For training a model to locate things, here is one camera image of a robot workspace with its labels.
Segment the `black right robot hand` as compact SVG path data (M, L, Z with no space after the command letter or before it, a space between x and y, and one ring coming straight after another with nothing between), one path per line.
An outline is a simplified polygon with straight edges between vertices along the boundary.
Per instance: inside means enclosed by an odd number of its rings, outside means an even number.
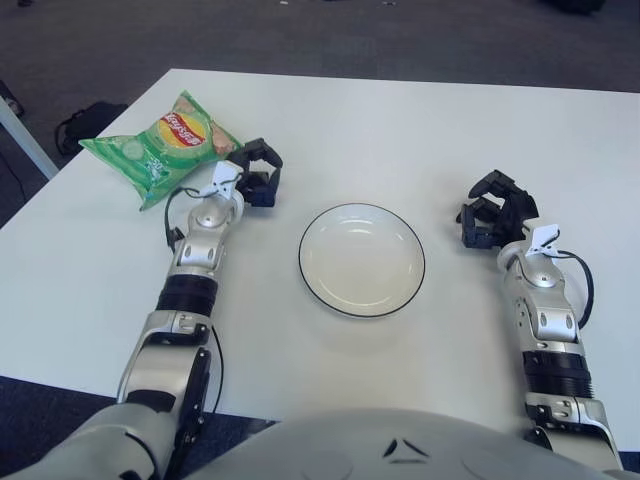
M456 217L466 248L491 250L525 239L524 222L539 216L534 198L499 170L479 180Z

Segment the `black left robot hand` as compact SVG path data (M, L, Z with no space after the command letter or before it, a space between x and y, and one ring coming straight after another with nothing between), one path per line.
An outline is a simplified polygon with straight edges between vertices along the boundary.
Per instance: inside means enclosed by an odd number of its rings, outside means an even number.
M253 207L272 208L275 206L283 160L263 138L247 142L231 152L227 160L241 168L240 179L236 183L246 203ZM251 171L252 162L264 161L273 168L266 171Z

